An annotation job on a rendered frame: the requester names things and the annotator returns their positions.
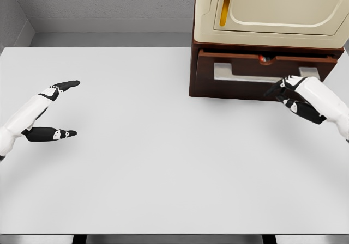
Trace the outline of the brown drawer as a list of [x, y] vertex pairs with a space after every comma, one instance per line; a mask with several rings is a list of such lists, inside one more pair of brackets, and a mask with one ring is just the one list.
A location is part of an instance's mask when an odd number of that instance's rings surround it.
[[[258, 56], [271, 57], [261, 63]], [[214, 79], [214, 63], [231, 63], [234, 75], [286, 77], [299, 76], [299, 67], [317, 67], [324, 81], [338, 62], [338, 55], [321, 53], [285, 53], [257, 51], [229, 51], [208, 48], [193, 52], [190, 95], [228, 99], [273, 100], [264, 93], [273, 83], [220, 81]]]

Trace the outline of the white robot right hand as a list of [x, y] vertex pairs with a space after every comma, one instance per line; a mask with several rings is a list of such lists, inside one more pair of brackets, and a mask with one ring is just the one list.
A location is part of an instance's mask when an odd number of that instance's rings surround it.
[[[298, 93], [304, 101], [296, 101], [285, 96], [287, 89]], [[276, 95], [278, 101], [294, 114], [315, 124], [321, 124], [325, 120], [336, 124], [341, 113], [349, 112], [349, 107], [315, 77], [299, 78], [289, 75], [274, 83], [264, 95], [268, 96], [276, 90], [279, 91]]]

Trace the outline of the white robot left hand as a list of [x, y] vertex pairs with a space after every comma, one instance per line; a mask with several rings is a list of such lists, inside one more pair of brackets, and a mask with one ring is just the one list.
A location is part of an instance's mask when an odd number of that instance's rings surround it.
[[41, 93], [33, 96], [1, 127], [6, 127], [13, 134], [15, 140], [25, 136], [30, 142], [57, 141], [77, 135], [77, 132], [73, 130], [34, 127], [33, 125], [61, 93], [79, 84], [80, 81], [75, 80], [49, 86]]

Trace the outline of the cream cabinet door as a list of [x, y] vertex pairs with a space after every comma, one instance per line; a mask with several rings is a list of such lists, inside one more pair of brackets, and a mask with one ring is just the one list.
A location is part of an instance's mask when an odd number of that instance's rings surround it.
[[227, 18], [214, 28], [280, 34], [334, 35], [349, 14], [349, 0], [230, 0]]

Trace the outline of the cream and brown cabinet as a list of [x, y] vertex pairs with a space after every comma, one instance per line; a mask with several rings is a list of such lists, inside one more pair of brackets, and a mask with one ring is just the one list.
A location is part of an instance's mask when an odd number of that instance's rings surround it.
[[323, 52], [340, 58], [349, 39], [349, 14], [339, 30], [331, 36], [216, 30], [217, 12], [221, 11], [220, 24], [224, 25], [229, 1], [195, 0], [191, 67], [194, 50], [201, 48], [306, 54]]

